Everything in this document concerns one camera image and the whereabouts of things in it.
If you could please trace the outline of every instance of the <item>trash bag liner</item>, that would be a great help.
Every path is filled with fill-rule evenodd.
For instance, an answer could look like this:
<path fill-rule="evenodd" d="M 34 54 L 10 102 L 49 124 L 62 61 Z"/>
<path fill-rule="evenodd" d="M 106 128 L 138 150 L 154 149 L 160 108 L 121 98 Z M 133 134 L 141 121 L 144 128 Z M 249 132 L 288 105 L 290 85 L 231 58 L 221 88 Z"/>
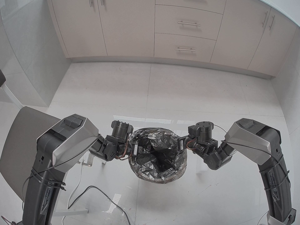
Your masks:
<path fill-rule="evenodd" d="M 137 157 L 130 157 L 129 164 L 138 178 L 165 184 L 180 178 L 187 166 L 187 151 L 179 151 L 177 138 L 171 130 L 159 127 L 142 128 L 133 132 L 130 143 L 143 147 Z"/>

